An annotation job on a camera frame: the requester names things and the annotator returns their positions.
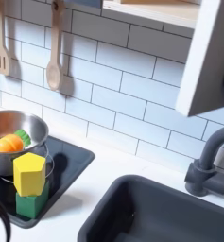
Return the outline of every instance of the yellow block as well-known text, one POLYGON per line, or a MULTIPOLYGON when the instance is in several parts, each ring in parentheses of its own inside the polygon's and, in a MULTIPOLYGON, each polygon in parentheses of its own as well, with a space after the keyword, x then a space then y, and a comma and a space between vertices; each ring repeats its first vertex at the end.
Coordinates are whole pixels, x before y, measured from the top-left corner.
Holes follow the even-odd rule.
POLYGON ((14 160, 14 185, 20 197, 39 196, 45 184, 45 158, 27 153, 14 160))

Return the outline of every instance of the gray faucet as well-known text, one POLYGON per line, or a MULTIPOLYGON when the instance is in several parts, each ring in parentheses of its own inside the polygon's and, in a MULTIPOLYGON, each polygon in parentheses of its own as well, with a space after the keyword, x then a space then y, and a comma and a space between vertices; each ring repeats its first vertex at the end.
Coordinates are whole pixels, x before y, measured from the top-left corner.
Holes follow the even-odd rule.
POLYGON ((224 174, 214 166, 215 156, 223 144, 224 128, 210 137, 200 159, 190 164, 185 177, 185 188, 190 194, 203 197, 211 191, 224 195, 224 174))

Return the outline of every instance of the stovetop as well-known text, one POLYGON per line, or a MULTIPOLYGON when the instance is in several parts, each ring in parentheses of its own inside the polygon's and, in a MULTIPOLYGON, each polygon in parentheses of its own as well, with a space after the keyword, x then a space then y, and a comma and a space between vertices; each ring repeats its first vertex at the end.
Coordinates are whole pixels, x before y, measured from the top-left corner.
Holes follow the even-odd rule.
MULTIPOLYGON (((32 219, 16 214, 16 189, 12 183, 0 178, 0 202, 6 208, 11 223, 22 228, 27 229, 35 226, 95 157, 93 152, 87 149, 76 147, 50 136, 46 144, 55 166, 53 172, 47 178, 50 183, 48 202, 37 218, 32 219)), ((40 147, 35 153, 45 156, 43 147, 40 147)), ((50 156, 46 161, 46 174, 53 167, 50 156)))

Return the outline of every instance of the wooden spatula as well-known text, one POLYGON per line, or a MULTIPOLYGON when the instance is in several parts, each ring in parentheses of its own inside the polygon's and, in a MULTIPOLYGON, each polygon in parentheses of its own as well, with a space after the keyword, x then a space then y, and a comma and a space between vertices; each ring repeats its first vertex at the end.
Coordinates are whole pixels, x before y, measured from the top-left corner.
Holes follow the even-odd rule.
POLYGON ((10 56, 5 47, 4 0, 0 0, 0 73, 9 75, 10 56))
POLYGON ((51 90, 58 90, 62 84, 63 73, 60 65, 61 48, 61 17, 64 9, 62 0, 55 0, 52 3, 52 29, 51 29, 51 59, 47 65, 47 83, 51 90))

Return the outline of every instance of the green block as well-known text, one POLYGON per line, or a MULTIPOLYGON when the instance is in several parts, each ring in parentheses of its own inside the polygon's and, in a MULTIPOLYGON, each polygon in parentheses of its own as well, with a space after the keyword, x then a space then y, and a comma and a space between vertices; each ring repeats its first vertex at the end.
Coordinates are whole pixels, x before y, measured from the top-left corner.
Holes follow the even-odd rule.
POLYGON ((49 181, 46 182, 43 192, 38 197, 20 197, 16 193, 16 213, 29 218, 36 218, 48 200, 49 181))

